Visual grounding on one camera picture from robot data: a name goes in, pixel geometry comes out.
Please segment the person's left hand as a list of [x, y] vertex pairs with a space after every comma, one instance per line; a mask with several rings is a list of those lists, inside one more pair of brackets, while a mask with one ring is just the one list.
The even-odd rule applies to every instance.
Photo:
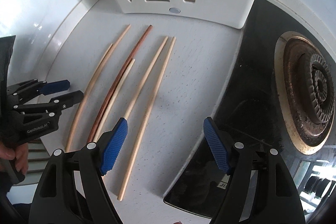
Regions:
[[26, 175], [29, 168], [29, 162], [28, 162], [29, 145], [27, 143], [19, 145], [15, 149], [11, 149], [6, 147], [1, 142], [0, 153], [1, 153], [1, 159], [15, 160], [16, 170]]

